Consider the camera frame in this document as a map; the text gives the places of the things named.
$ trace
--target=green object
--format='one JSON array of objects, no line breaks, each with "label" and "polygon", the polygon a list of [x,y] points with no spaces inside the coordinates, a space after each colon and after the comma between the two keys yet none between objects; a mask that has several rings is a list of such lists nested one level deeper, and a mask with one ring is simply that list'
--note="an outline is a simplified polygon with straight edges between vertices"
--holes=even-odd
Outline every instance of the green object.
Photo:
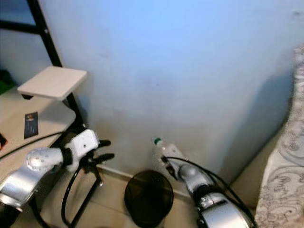
[{"label": "green object", "polygon": [[157,145],[157,143],[160,142],[160,141],[162,141],[161,138],[156,138],[156,139],[154,140],[154,144]]},{"label": "green object", "polygon": [[0,70],[0,95],[15,86],[10,74],[6,70]]}]

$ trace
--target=patterned bedspread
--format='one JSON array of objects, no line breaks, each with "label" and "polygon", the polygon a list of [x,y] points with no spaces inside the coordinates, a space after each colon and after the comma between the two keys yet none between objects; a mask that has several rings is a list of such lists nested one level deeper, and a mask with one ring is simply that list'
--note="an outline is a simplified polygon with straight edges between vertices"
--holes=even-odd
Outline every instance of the patterned bedspread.
[{"label": "patterned bedspread", "polygon": [[294,52],[294,67],[290,116],[268,159],[256,208],[260,228],[304,228],[304,45]]}]

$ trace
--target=white desk surface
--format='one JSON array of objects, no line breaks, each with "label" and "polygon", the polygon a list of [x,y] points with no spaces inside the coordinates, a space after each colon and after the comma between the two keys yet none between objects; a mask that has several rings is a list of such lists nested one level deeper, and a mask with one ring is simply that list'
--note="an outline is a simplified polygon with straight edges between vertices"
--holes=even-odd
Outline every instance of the white desk surface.
[{"label": "white desk surface", "polygon": [[[24,139],[24,115],[38,112],[38,135]],[[55,132],[66,130],[75,120],[73,110],[61,101],[33,97],[25,100],[13,88],[0,95],[0,133],[8,143],[0,151],[0,156],[32,140]],[[60,135],[52,136],[31,144],[0,161],[0,182],[24,162],[26,154],[37,147],[50,146]]]},{"label": "white desk surface", "polygon": [[49,66],[18,87],[21,94],[64,100],[88,76],[84,70]]}]

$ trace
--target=white wooden shelf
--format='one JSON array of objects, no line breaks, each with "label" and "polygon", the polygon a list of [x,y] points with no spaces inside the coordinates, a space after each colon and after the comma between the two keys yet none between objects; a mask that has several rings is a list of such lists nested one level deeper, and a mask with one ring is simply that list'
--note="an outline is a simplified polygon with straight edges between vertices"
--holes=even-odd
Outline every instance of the white wooden shelf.
[{"label": "white wooden shelf", "polygon": [[84,70],[49,66],[18,87],[19,93],[64,100],[88,76]]}]

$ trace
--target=black wire trash can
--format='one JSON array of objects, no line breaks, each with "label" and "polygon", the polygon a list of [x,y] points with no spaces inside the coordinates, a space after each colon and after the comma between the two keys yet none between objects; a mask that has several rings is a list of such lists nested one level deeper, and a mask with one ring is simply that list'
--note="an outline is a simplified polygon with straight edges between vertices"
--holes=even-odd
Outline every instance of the black wire trash can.
[{"label": "black wire trash can", "polygon": [[173,205],[173,189],[168,179],[153,170],[134,175],[124,192],[124,203],[136,225],[154,228]]}]

